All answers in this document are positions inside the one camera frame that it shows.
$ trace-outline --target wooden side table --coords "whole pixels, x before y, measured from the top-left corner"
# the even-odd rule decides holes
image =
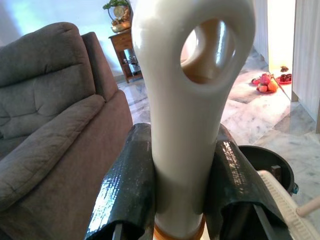
[[[116,56],[118,57],[126,82],[129,83],[129,80],[131,79],[142,78],[141,71],[138,74],[133,75],[128,60],[126,60],[125,50],[129,49],[133,51],[131,29],[112,35],[109,38],[111,39]]]

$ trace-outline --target tiled floor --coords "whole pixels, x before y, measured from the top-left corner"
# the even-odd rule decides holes
[[[299,192],[298,205],[320,196],[320,135],[316,123],[297,102],[291,103],[279,89],[261,94],[250,84],[267,71],[267,64],[252,51],[229,94],[221,118],[238,145],[256,145],[270,149],[291,165]],[[119,88],[125,92],[133,122],[150,123],[150,108],[143,79]],[[320,232],[320,210],[308,217]]]

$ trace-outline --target white ceramic sculpture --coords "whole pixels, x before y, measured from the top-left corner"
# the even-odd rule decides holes
[[[193,29],[196,49],[181,65]],[[137,4],[132,38],[150,103],[155,223],[169,236],[198,231],[221,116],[254,35],[252,0]]]

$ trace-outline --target white wall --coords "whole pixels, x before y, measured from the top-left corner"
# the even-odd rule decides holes
[[[292,72],[296,0],[268,0],[269,71],[277,73],[281,66]]]
[[[296,1],[293,91],[315,121],[320,121],[319,13],[318,0]]]
[[[103,10],[109,0],[0,0],[0,42],[19,37],[56,22],[70,22],[80,34],[95,32],[113,75],[122,75],[109,39],[111,19]]]
[[[255,11],[255,50],[269,62],[268,48],[268,0],[253,0]]]

